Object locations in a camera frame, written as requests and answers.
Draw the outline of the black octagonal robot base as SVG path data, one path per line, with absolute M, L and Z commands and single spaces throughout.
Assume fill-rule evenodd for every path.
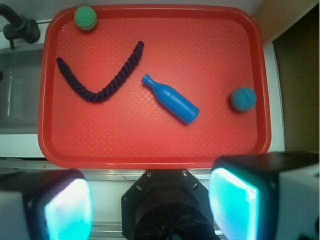
M 127 240 L 217 240 L 209 191 L 186 169 L 147 170 L 121 197 Z

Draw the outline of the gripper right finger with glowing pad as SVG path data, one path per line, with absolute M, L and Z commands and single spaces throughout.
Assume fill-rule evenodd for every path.
M 320 156 L 303 151 L 219 157 L 208 198 L 228 240 L 317 240 Z

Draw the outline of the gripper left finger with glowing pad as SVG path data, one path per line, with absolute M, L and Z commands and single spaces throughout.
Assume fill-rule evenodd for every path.
M 79 170 L 0 175 L 2 240 L 87 240 L 93 216 L 92 188 Z

